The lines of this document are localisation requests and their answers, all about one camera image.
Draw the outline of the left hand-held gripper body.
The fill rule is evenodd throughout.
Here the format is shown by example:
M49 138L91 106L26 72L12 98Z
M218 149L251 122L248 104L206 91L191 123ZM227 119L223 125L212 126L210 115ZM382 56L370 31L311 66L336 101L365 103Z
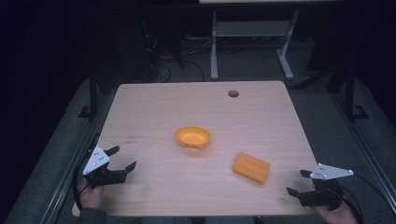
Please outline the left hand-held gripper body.
M128 173L125 170L111 171L107 168L110 157L105 150L96 146L83 168L82 174L92 187L124 183Z

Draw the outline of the orange bowl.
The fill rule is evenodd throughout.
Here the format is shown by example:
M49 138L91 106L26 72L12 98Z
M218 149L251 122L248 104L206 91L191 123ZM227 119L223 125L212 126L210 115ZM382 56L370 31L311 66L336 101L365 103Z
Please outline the orange bowl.
M201 127L186 126L176 131L176 138L184 148L203 150L211 139L210 133Z

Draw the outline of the aluminium frame rail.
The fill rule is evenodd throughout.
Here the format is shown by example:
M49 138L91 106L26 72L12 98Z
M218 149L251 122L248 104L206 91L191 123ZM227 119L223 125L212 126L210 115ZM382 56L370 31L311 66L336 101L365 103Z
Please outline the aluminium frame rail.
M44 204L44 213L39 218L39 224L56 224L64 203L74 200L72 192L74 169L90 145L97 141L113 99L113 94L99 94L98 112L93 120L78 116L89 102L87 97L73 99L66 109L40 163L43 181L49 184L45 190L49 196Z
M393 186L389 177L380 165L378 159L375 157L372 148L364 138L361 130L357 126L355 119L351 119L344 111L342 101L334 94L330 94L332 102L335 104L338 112L340 113L344 123L348 127L354 139L357 141L361 153L364 155L368 162L368 166L374 176L376 184L379 186L380 192L383 195L384 201L390 207L393 214L396 214L396 187Z

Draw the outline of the black metal stand post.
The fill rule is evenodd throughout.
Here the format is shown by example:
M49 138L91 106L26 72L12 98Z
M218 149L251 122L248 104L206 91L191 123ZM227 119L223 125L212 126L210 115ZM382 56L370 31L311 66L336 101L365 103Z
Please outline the black metal stand post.
M79 117L87 118L92 121L97 114L97 81L96 81L96 71L92 70L89 75L89 97L90 104L83 106L80 110Z
M354 68L351 64L346 66L344 111L351 120L368 119L366 111L361 105L354 105L355 78Z

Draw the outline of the orange rectangular sponge block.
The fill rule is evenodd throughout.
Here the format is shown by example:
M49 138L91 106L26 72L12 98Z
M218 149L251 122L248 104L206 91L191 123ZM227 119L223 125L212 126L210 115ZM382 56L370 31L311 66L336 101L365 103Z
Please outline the orange rectangular sponge block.
M264 184L269 174L270 164L266 161L240 153L233 165L233 172L259 184Z

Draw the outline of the white metal stand frame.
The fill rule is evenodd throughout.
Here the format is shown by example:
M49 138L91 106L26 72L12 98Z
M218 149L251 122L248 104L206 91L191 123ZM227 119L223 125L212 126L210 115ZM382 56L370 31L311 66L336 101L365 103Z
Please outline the white metal stand frame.
M218 13L212 14L210 51L210 77L219 79L217 41L220 37L284 37L283 45L276 50L277 58L286 79L294 79L287 59L287 50L296 26L299 10L292 12L288 21L218 21Z

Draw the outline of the person's left hand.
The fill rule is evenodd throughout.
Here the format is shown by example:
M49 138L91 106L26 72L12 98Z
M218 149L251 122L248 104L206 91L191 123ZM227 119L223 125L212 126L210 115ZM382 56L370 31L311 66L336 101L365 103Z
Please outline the person's left hand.
M105 188L103 186L92 187L83 179L78 186L79 200L82 208L100 209L104 202Z

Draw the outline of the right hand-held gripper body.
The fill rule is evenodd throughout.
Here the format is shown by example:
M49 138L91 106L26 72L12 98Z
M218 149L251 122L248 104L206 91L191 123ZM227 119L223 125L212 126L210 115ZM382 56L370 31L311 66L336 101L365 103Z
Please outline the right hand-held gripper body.
M313 184L313 191L299 192L299 199L302 207L325 206L339 207L344 191L338 179L353 176L354 172L350 169L342 169L326 164L319 163L317 168L311 172L309 178Z

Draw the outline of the person's right hand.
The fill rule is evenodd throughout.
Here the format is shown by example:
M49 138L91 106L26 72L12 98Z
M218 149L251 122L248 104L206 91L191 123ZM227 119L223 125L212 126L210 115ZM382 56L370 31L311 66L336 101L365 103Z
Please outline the person's right hand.
M312 206L312 209L326 224L358 224L358 220L345 203L341 203L338 208L332 211L325 206Z

